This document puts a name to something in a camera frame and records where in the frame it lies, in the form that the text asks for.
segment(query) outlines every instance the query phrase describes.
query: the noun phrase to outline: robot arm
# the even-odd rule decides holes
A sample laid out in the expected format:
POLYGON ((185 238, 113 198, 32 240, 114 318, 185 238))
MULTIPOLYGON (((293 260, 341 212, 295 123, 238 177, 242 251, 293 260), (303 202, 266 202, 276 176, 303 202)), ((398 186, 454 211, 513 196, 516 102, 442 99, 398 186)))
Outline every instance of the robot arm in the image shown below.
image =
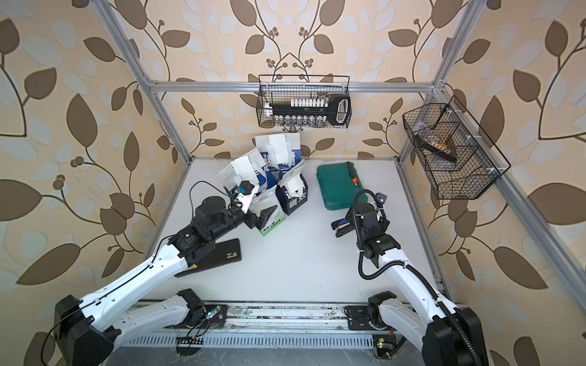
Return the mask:
POLYGON ((128 312, 171 276, 196 265, 216 247, 216 240, 246 223, 262 225, 239 201, 228 207, 221 197, 208 197, 195 209, 191 223, 159 243, 153 256, 117 280, 77 300, 69 295, 55 306, 54 339, 70 366, 98 366, 126 340, 165 326, 195 326, 221 311, 206 309, 192 290, 158 304, 128 312))
POLYGON ((369 298, 370 324, 376 329, 390 326, 398 330, 421 351, 426 366, 488 366, 478 316, 471 309, 460 309, 440 294, 409 264, 401 245, 386 234, 389 221, 383 209, 385 200, 381 193, 375 195, 362 190, 346 217, 332 223, 338 237, 356 230, 360 276, 369 280, 385 273, 415 311, 403 306, 391 292, 383 292, 369 298), (374 203, 358 204, 363 193, 371 195, 374 203), (370 259, 379 270, 365 275, 363 257, 370 259))

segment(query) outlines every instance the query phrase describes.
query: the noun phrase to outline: white table surface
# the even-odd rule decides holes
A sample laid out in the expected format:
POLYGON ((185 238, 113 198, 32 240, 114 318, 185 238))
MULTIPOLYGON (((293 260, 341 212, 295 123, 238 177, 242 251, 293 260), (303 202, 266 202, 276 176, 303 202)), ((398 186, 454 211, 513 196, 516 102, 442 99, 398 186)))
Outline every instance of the white table surface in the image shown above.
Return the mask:
MULTIPOLYGON (((145 296, 164 299, 192 288, 203 300, 279 301, 279 302, 367 302, 368 297, 389 290, 405 298, 386 276, 366 281, 357 270, 356 235, 335 237, 330 223, 343 218, 347 209, 328 211, 316 176, 317 167, 335 160, 307 160, 303 176, 308 184, 308 201, 265 237, 245 224, 218 241, 240 239, 242 260, 181 278, 171 278, 145 296)), ((388 196, 385 205, 390 220, 387 233, 392 235, 427 280, 434 284, 424 248, 393 160, 357 160, 353 162, 363 186, 388 196)), ((198 180, 221 188, 216 173, 226 160, 194 160, 161 238, 175 234, 191 220, 189 189, 198 180)), ((219 195, 206 184, 193 189, 193 205, 219 195)), ((364 260, 364 272, 376 268, 364 260)))

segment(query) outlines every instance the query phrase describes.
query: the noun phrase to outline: wall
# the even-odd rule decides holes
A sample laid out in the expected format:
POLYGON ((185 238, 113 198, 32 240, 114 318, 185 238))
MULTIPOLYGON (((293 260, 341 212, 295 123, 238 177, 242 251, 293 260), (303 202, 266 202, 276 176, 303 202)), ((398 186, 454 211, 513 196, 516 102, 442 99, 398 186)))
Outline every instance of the wall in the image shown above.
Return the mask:
POLYGON ((462 0, 442 1, 433 12, 428 0, 111 3, 153 80, 333 73, 431 81, 464 12, 462 0))
POLYGON ((569 0, 503 2, 485 10, 447 88, 498 140, 513 176, 582 268, 585 17, 586 3, 569 0))
POLYGON ((401 115, 421 105, 421 99, 413 93, 357 93, 352 95, 352 119, 348 129, 303 127, 297 131, 294 126, 288 130, 273 124, 259 127, 256 109, 252 107, 256 107, 257 96, 252 93, 167 95, 166 109, 172 114, 189 151, 197 157, 235 158, 254 147, 255 136, 285 131, 301 134, 303 156, 397 156, 406 139, 401 115))
MULTIPOLYGON (((365 82, 430 82, 465 7, 462 0, 442 1, 433 10, 428 0, 171 4, 150 0, 146 6, 138 0, 116 0, 111 4, 151 79, 252 83, 260 74, 279 73, 303 78, 340 74, 365 82)), ((258 127, 252 93, 165 93, 161 98, 197 157, 240 156, 253 147, 254 136, 283 131, 258 127), (193 117, 182 99, 193 107, 193 117)), ((303 153, 316 158, 396 156, 406 137, 400 124, 391 123, 421 100, 417 94, 353 95, 350 128, 304 128, 300 131, 306 146, 303 153), (395 105, 399 109, 391 116, 389 111, 399 99, 402 104, 395 105), (387 128, 384 118, 389 117, 387 128)))
MULTIPOLYGON (((579 1, 488 1, 447 87, 582 265, 585 10, 579 1)), ((582 365, 586 318, 497 188, 438 201, 419 160, 405 167, 456 300, 481 319, 491 364, 582 365)))
MULTIPOLYGON (((0 2, 5 365, 40 364, 55 303, 140 261, 183 169, 157 146, 153 110, 86 5, 0 2), (124 105, 113 104, 122 94, 124 105)), ((54 348, 49 341, 52 365, 54 348)))

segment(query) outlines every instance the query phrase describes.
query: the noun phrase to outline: paper box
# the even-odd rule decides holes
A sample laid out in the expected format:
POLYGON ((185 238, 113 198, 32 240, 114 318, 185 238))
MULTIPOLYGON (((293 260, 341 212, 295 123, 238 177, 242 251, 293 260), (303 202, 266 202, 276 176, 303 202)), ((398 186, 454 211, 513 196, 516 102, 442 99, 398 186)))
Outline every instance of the paper box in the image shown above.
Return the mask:
POLYGON ((258 184, 259 192, 275 186, 275 179, 267 170, 267 162, 260 155, 258 149, 252 149, 243 156, 232 160, 217 176, 222 181, 226 192, 231 196, 236 196, 233 190, 245 180, 252 184, 258 184))
POLYGON ((275 182, 301 161, 299 134, 261 135, 256 136, 255 141, 275 182))

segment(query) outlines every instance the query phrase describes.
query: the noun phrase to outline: metal basket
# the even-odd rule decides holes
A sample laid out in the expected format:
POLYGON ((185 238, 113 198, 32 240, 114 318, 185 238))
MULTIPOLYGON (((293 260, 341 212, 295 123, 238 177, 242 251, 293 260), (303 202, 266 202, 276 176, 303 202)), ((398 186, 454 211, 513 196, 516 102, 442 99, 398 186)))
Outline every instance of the metal basket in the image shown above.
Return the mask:
POLYGON ((259 75, 258 83, 260 127, 348 128, 349 76, 259 75))
POLYGON ((473 200, 510 168, 510 162, 488 134, 483 133, 480 137, 468 131, 451 106, 453 99, 447 104, 429 103, 406 112, 403 125, 436 197, 473 200), (496 148, 506 166, 495 163, 481 148, 477 138, 488 140, 486 142, 496 148), (422 141, 441 146, 454 161, 442 157, 439 149, 431 151, 423 147, 422 141))

